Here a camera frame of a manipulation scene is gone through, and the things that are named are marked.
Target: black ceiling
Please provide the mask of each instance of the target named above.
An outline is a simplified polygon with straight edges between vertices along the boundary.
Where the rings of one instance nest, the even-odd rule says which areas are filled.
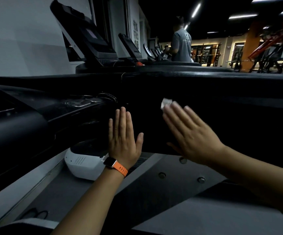
[[[252,4],[252,0],[138,0],[149,25],[151,37],[160,42],[171,41],[173,31],[171,18],[184,16],[191,22],[187,31],[192,39],[219,38],[244,34],[254,19],[265,20],[267,25],[283,21],[283,0]],[[191,19],[198,3],[201,3],[196,17]],[[232,14],[257,13],[255,18],[229,20]]]

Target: man in gray t-shirt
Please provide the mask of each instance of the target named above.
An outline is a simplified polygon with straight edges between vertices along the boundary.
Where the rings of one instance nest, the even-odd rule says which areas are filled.
[[[173,21],[174,35],[171,48],[166,50],[166,54],[172,55],[172,61],[191,62],[192,37],[184,29],[184,18],[176,16]]]

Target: gray t-shirt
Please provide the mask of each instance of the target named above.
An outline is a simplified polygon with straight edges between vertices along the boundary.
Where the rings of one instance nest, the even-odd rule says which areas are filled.
[[[179,49],[179,51],[172,56],[172,61],[191,62],[191,46],[192,37],[190,34],[184,28],[176,31],[172,38],[171,48]]]

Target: watch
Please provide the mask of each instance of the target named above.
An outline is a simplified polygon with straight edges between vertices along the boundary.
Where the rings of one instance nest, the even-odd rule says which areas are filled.
[[[118,163],[118,161],[115,158],[107,157],[106,160],[104,161],[104,165],[106,165],[110,168],[117,169],[120,173],[123,174],[124,177],[128,173],[128,170],[126,170],[126,168],[124,166],[122,166],[120,163]]]

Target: orange watch strap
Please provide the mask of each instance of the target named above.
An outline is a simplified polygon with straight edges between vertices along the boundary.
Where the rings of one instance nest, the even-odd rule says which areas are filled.
[[[128,173],[128,170],[124,166],[122,166],[118,161],[113,165],[113,168],[117,169],[120,173],[123,174],[123,176],[126,176]]]

